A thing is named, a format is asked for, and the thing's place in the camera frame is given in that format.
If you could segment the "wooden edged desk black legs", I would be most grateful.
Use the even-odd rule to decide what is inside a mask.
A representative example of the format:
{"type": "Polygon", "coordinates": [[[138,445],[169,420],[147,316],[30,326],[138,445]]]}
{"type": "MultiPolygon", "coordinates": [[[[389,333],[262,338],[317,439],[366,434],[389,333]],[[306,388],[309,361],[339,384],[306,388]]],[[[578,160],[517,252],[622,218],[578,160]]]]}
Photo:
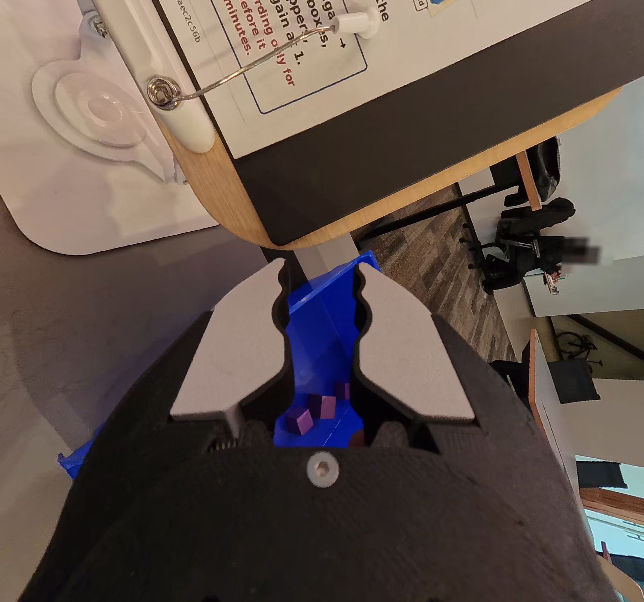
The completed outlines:
{"type": "Polygon", "coordinates": [[[461,195],[449,202],[415,212],[405,218],[394,220],[391,216],[387,216],[376,220],[375,222],[368,224],[366,227],[359,229],[358,237],[353,239],[354,244],[358,246],[358,249],[362,249],[366,247],[369,242],[373,241],[374,238],[380,235],[436,217],[454,209],[466,207],[468,204],[477,200],[495,195],[501,191],[509,190],[514,186],[517,186],[519,191],[525,191],[528,203],[533,211],[540,209],[542,207],[542,198],[535,182],[535,176],[529,161],[528,150],[521,151],[515,156],[510,157],[507,162],[511,159],[516,161],[515,166],[511,167],[509,164],[505,165],[504,163],[493,165],[495,168],[501,168],[502,172],[493,176],[495,183],[492,186],[488,186],[487,188],[483,188],[466,195],[461,195]]]}

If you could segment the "black backpack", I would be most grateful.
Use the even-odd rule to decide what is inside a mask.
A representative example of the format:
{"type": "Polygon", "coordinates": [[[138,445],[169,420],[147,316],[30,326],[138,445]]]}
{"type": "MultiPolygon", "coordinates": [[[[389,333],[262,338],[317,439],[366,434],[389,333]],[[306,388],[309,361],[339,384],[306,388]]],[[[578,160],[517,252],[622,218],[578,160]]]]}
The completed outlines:
{"type": "MultiPolygon", "coordinates": [[[[556,191],[560,181],[559,139],[551,137],[526,150],[527,161],[541,202],[548,200],[556,191]]],[[[516,182],[518,190],[505,196],[504,206],[517,207],[529,202],[526,188],[520,175],[519,162],[511,156],[498,165],[503,166],[506,181],[516,182]]]]}

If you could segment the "black board with wooden edge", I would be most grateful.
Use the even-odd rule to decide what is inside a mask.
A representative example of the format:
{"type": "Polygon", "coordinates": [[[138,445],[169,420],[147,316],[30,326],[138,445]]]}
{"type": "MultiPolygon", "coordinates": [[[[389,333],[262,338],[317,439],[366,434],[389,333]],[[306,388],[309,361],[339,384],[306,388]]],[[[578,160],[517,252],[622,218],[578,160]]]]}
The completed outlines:
{"type": "MultiPolygon", "coordinates": [[[[160,4],[152,0],[180,56],[160,4]]],[[[643,75],[643,0],[593,0],[308,130],[234,158],[190,152],[157,116],[201,204],[226,153],[274,245],[288,245],[643,75]]]]}

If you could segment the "blue plastic bin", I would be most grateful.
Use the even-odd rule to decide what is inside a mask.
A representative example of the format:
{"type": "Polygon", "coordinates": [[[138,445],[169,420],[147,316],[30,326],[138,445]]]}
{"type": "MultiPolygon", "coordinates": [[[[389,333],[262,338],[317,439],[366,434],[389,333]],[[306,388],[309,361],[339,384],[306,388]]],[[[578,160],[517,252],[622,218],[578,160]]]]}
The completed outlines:
{"type": "MultiPolygon", "coordinates": [[[[354,323],[356,301],[352,295],[353,268],[379,264],[367,250],[354,260],[314,278],[288,297],[290,321],[286,334],[294,366],[294,399],[288,410],[307,407],[309,394],[334,396],[336,381],[350,381],[352,354],[358,330],[354,323]]],[[[333,420],[314,420],[302,437],[285,429],[285,414],[278,418],[274,444],[278,447],[348,447],[363,421],[350,401],[337,401],[333,420]]]]}

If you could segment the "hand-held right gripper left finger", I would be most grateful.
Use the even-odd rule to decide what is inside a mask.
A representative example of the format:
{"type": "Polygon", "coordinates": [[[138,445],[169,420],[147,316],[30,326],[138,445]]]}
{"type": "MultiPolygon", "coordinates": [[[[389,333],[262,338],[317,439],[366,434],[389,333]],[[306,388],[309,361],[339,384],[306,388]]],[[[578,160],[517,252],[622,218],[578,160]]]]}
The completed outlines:
{"type": "Polygon", "coordinates": [[[231,290],[210,320],[170,409],[175,421],[248,421],[274,433],[293,402],[288,262],[277,258],[231,290]]]}

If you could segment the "white push pin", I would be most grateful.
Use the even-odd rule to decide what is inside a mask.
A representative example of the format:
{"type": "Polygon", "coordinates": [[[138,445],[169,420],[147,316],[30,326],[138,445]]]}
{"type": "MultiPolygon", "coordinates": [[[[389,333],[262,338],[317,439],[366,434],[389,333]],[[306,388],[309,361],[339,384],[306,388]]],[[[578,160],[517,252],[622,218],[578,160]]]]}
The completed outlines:
{"type": "Polygon", "coordinates": [[[344,36],[355,36],[363,40],[371,40],[381,26],[381,15],[376,8],[369,8],[366,11],[346,12],[334,17],[330,22],[333,34],[344,36]]]}

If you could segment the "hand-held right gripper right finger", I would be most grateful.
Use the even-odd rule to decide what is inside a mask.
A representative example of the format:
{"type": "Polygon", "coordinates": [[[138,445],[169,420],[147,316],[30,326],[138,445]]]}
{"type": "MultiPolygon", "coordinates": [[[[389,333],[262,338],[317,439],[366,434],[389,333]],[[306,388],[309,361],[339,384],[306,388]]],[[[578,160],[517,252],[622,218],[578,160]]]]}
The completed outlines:
{"type": "Polygon", "coordinates": [[[431,312],[371,265],[354,270],[356,306],[366,310],[354,353],[357,377],[410,419],[472,423],[474,411],[431,312]]]}

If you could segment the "black panel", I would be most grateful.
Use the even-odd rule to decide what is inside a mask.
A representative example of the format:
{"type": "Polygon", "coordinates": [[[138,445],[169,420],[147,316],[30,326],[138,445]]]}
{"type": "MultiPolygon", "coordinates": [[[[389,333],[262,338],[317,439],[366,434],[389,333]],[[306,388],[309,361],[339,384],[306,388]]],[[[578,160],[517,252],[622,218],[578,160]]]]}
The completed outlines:
{"type": "Polygon", "coordinates": [[[586,360],[552,361],[548,366],[561,404],[601,399],[593,383],[591,365],[586,360]]]}
{"type": "Polygon", "coordinates": [[[580,489],[628,489],[619,462],[576,461],[576,472],[580,489]]]}

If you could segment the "wooden edged white desk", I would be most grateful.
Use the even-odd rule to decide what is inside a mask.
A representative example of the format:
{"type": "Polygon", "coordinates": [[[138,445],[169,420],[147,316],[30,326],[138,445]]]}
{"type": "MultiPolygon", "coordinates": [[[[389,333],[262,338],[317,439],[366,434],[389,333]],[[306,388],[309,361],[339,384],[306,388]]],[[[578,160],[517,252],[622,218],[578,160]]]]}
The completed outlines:
{"type": "Polygon", "coordinates": [[[546,437],[552,453],[571,484],[578,507],[583,509],[576,457],[563,405],[535,328],[530,331],[526,349],[527,361],[514,363],[511,375],[498,373],[523,404],[528,404],[535,422],[546,437]]]}

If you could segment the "grey stand post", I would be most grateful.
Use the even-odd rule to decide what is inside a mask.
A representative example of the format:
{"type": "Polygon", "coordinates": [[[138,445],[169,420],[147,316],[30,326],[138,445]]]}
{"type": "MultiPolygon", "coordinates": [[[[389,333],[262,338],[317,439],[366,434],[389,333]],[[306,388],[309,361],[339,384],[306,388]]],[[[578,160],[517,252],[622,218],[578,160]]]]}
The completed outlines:
{"type": "Polygon", "coordinates": [[[359,255],[350,233],[343,234],[325,243],[294,249],[294,254],[310,282],[334,268],[349,263],[359,255]]]}

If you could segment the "bicycle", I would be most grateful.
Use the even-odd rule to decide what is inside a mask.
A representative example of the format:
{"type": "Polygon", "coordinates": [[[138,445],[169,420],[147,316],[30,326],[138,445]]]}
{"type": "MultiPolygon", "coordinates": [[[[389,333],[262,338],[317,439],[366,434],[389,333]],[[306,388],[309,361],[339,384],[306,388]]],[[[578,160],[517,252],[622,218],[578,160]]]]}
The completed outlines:
{"type": "Polygon", "coordinates": [[[603,366],[602,360],[590,358],[598,347],[587,334],[559,332],[555,336],[555,345],[561,359],[581,359],[591,365],[603,366]]]}

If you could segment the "white board rail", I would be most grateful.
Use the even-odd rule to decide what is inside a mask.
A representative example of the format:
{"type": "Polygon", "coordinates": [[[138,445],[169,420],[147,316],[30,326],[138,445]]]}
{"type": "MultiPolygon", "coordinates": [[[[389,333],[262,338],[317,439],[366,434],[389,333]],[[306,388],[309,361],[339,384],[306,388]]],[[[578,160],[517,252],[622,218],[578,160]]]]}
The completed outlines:
{"type": "Polygon", "coordinates": [[[92,0],[145,102],[190,152],[203,154],[216,131],[201,101],[164,105],[189,93],[191,79],[152,0],[92,0]]]}

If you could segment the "office chair with black jacket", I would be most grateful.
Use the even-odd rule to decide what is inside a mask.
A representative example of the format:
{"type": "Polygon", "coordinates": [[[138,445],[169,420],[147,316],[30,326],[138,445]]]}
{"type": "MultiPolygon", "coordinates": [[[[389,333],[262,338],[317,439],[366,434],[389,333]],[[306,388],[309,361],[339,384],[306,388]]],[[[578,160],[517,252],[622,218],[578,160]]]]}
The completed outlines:
{"type": "Polygon", "coordinates": [[[492,295],[519,285],[535,270],[547,276],[545,285],[555,287],[564,264],[598,263],[600,247],[590,244],[588,239],[542,233],[569,220],[575,212],[573,203],[566,198],[555,198],[536,211],[515,207],[502,212],[494,241],[476,244],[461,238],[462,243],[473,246],[477,257],[474,268],[482,272],[483,291],[492,295]]]}

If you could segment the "white instruction sheet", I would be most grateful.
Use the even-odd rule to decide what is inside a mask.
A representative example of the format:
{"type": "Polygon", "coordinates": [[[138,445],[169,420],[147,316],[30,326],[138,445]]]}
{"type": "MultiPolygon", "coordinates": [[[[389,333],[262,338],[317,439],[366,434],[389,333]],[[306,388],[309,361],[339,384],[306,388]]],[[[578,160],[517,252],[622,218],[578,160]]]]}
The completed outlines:
{"type": "Polygon", "coordinates": [[[157,0],[234,158],[308,130],[593,0],[157,0]],[[332,33],[376,8],[371,40],[332,33]]]}

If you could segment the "white suction cup mount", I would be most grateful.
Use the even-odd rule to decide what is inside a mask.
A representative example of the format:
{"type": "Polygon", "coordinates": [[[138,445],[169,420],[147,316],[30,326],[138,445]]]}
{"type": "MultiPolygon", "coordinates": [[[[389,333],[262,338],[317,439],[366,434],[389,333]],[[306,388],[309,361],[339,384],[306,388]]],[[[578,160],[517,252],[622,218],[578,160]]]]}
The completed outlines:
{"type": "Polygon", "coordinates": [[[175,159],[152,113],[117,83],[80,61],[52,61],[31,82],[36,108],[61,138],[101,159],[137,164],[178,184],[175,159]]]}

